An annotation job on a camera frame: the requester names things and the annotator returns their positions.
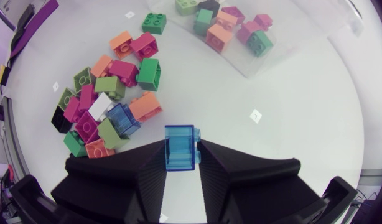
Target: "orange brick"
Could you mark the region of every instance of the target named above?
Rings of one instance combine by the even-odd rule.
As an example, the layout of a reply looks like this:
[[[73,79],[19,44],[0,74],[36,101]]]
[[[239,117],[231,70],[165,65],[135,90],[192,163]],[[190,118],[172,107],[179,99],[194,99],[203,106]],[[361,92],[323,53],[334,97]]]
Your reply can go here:
[[[122,60],[133,52],[130,48],[130,43],[133,41],[128,31],[124,31],[117,37],[110,40],[109,44],[116,56]]]
[[[214,24],[208,29],[205,41],[218,52],[223,52],[232,37],[233,34],[231,32],[225,30],[218,24]]]
[[[103,54],[103,56],[101,56],[100,59],[98,59],[96,65],[90,70],[90,73],[97,78],[105,77],[108,75],[108,71],[111,68],[112,63],[112,58],[110,58],[106,54]]]
[[[104,140],[99,139],[86,145],[87,155],[90,159],[102,158],[106,156],[112,156],[115,154],[115,150],[107,149],[104,147]]]
[[[237,18],[235,16],[230,15],[229,13],[225,13],[223,11],[219,11],[217,13],[215,24],[222,26],[227,31],[232,31],[236,25]]]
[[[162,112],[161,105],[157,98],[150,91],[145,91],[142,97],[133,99],[129,105],[129,109],[134,119],[145,122],[153,116]]]

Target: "green brick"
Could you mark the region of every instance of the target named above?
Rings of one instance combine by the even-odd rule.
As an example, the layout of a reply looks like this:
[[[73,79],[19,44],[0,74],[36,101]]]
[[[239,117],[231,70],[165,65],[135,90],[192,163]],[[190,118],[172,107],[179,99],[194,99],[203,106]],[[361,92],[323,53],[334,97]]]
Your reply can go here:
[[[121,83],[117,76],[97,78],[94,92],[105,92],[111,99],[120,100],[124,98],[126,86]]]
[[[120,148],[130,141],[127,134],[118,135],[115,128],[107,118],[97,126],[97,130],[99,137],[104,139],[104,146],[107,149]]]
[[[90,67],[86,67],[73,77],[73,83],[75,84],[75,93],[79,93],[83,85],[94,84],[96,77],[90,75]]]
[[[176,0],[176,9],[182,16],[191,15],[197,12],[198,3],[196,0]]]
[[[140,73],[136,80],[143,90],[158,91],[161,66],[158,59],[144,58],[139,64]]]
[[[273,47],[273,43],[271,43],[262,30],[254,32],[249,37],[246,45],[248,45],[257,57],[264,55]]]
[[[64,143],[75,157],[87,156],[85,143],[76,131],[69,131],[65,135]]]
[[[162,34],[166,26],[165,14],[149,13],[142,23],[142,31],[150,32],[152,34]]]
[[[67,105],[69,103],[69,100],[71,99],[71,96],[77,96],[77,94],[68,88],[64,89],[64,92],[61,95],[60,101],[58,102],[58,106],[61,107],[63,111],[67,109]]]
[[[210,27],[210,21],[213,16],[213,11],[201,9],[197,12],[197,17],[195,18],[193,30],[196,34],[206,36],[207,31]]]

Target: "yellow component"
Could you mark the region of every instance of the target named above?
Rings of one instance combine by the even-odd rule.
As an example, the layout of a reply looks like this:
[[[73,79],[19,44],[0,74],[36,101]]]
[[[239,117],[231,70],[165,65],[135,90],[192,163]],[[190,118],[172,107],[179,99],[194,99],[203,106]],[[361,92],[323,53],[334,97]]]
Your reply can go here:
[[[4,65],[0,65],[0,83],[2,82],[2,78],[3,78],[3,74],[4,74],[5,69],[6,69],[6,67]]]

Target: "small white label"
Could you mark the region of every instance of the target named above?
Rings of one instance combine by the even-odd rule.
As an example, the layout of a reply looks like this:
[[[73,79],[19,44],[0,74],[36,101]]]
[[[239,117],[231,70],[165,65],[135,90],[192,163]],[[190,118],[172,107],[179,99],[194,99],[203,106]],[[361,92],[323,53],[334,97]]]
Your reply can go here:
[[[60,86],[58,85],[58,82],[55,82],[54,85],[53,85],[53,90],[54,90],[54,93],[58,90]]]
[[[167,219],[168,219],[168,217],[161,213],[161,217],[159,217],[159,222],[164,223]]]
[[[128,19],[130,19],[130,18],[132,18],[134,15],[135,15],[135,13],[132,12],[132,11],[130,11],[130,12],[126,13],[125,16],[126,16]]]
[[[261,119],[261,113],[259,113],[259,111],[257,111],[256,109],[253,110],[251,116],[249,116],[254,122],[256,122],[256,124],[259,123],[260,119]]]

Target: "magenta brick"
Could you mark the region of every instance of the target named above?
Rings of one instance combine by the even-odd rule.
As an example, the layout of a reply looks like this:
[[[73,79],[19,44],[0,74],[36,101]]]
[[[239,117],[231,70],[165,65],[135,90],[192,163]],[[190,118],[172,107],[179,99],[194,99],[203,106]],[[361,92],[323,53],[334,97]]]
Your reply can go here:
[[[139,73],[139,70],[137,66],[131,63],[115,60],[109,70],[109,73],[116,75],[127,87],[137,85],[136,75]]]
[[[64,111],[64,117],[69,122],[77,123],[82,116],[84,110],[79,110],[79,100],[75,96],[72,96],[67,105],[67,109]]]
[[[264,31],[267,31],[268,27],[271,27],[273,24],[273,20],[267,14],[258,14],[253,20],[259,24]]]
[[[237,18],[236,25],[243,23],[245,20],[245,16],[242,14],[242,12],[235,6],[231,7],[223,7],[221,9],[225,13],[229,13],[232,16],[235,16]]]
[[[241,41],[242,44],[246,44],[249,37],[256,31],[263,28],[254,21],[241,24],[241,29],[236,33],[236,38]]]
[[[149,32],[141,34],[139,38],[132,41],[130,48],[132,48],[140,62],[142,62],[144,58],[150,58],[158,52],[156,39]]]
[[[98,94],[94,92],[93,84],[83,85],[80,90],[79,110],[88,110],[97,97]]]
[[[100,122],[95,121],[90,113],[86,111],[75,125],[75,129],[85,144],[88,144],[100,138],[97,130],[99,124]]]

